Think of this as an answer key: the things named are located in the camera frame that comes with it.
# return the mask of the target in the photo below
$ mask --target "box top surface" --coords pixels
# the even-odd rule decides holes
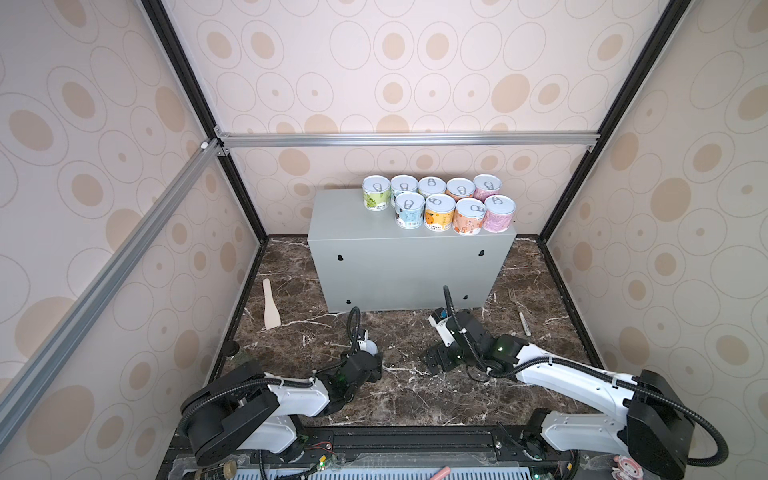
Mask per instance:
[[[509,235],[514,236],[514,224],[504,233],[481,230],[476,237]],[[313,240],[364,240],[382,238],[467,238],[453,229],[435,232],[423,225],[413,230],[400,228],[395,223],[392,205],[374,212],[362,204],[362,189],[319,190],[310,223],[309,241]]]

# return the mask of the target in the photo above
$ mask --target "silver can lid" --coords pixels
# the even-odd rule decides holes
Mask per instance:
[[[419,181],[416,177],[410,175],[398,175],[394,177],[390,182],[393,190],[400,192],[414,192],[419,187]]]
[[[502,187],[502,180],[495,175],[482,174],[475,177],[475,186],[483,190],[498,190]]]
[[[419,190],[425,194],[441,194],[445,191],[445,181],[437,177],[424,177],[419,180]]]
[[[485,199],[485,209],[497,215],[513,214],[516,208],[515,201],[504,195],[491,195]]]
[[[395,205],[403,210],[420,210],[424,208],[424,197],[414,192],[403,192],[397,196]]]
[[[427,208],[436,214],[446,214],[456,208],[456,200],[446,194],[434,194],[427,197]]]
[[[366,192],[386,192],[389,190],[389,180],[381,175],[371,175],[362,181],[362,189]]]
[[[457,197],[468,197],[475,192],[475,183],[468,178],[452,178],[446,186],[448,191]]]
[[[456,202],[456,211],[469,218],[483,218],[485,205],[476,198],[462,198]]]

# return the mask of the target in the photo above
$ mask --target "patterned wallpaper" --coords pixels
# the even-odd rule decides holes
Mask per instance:
[[[127,0],[0,5],[0,391],[201,142]]]
[[[360,188],[368,174],[443,180],[494,174],[503,180],[502,193],[517,203],[517,232],[539,233],[584,152],[584,145],[232,150],[267,233],[309,232],[319,189]]]
[[[607,367],[661,372],[725,435],[691,478],[768,472],[766,126],[768,0],[704,0],[549,244]]]
[[[0,455],[0,480],[151,480],[206,381],[257,241],[218,163]]]
[[[167,0],[236,133],[588,130],[665,0]]]

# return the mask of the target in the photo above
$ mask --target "gray box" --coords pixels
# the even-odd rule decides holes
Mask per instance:
[[[308,241],[329,312],[420,310],[445,306],[443,285],[456,308],[482,306],[516,235],[405,230],[349,189],[317,192]]]

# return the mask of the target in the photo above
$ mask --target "light blue grate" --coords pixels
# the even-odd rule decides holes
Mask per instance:
[[[308,480],[429,480],[440,468],[344,468],[336,472],[326,470],[308,477]],[[270,470],[268,480],[278,475],[292,475],[302,470],[281,468]],[[451,468],[446,480],[531,480],[526,467],[457,467]],[[241,469],[234,480],[261,480],[259,469]]]

